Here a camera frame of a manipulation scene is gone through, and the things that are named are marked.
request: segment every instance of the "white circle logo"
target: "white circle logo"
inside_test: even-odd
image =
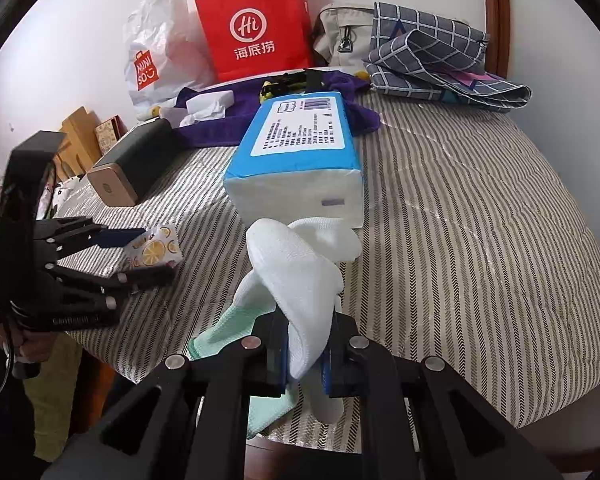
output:
[[[243,43],[258,41],[265,30],[267,30],[267,19],[258,9],[239,10],[229,23],[231,35]]]

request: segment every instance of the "striped tablecloth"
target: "striped tablecloth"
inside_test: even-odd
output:
[[[343,310],[393,354],[448,361],[515,426],[600,383],[600,248],[571,195],[524,133],[484,110],[365,94],[382,128],[356,139],[365,173],[363,253],[342,266]],[[84,183],[61,210],[110,227],[174,222],[173,285],[133,297],[114,328],[72,333],[133,381],[218,320],[250,269],[245,226],[222,188],[234,148],[183,154],[135,208]],[[122,250],[63,264],[108,275]],[[360,410],[317,422],[300,402],[272,440],[360,450]]]

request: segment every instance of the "tissue package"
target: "tissue package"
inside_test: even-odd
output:
[[[339,92],[265,101],[224,174],[242,220],[343,218],[362,227],[362,172]]]

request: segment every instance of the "human hand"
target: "human hand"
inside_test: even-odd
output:
[[[58,338],[56,332],[29,332],[20,330],[18,326],[10,322],[11,339],[13,347],[18,349],[19,354],[31,363],[42,363],[51,357],[51,351]],[[0,324],[0,348],[7,342],[4,327]]]

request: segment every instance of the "silver screw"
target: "silver screw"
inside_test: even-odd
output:
[[[247,337],[242,338],[240,344],[242,345],[242,348],[252,350],[254,348],[259,347],[262,344],[262,341],[256,335],[248,335]]]
[[[351,339],[349,339],[349,344],[352,348],[362,350],[369,346],[369,339],[367,339],[363,335],[355,335]]]
[[[432,372],[441,372],[445,368],[445,362],[435,355],[427,357],[424,365]]]
[[[182,365],[185,363],[185,359],[180,354],[173,354],[167,357],[164,360],[164,365],[169,370],[177,370],[178,368],[182,368]]]

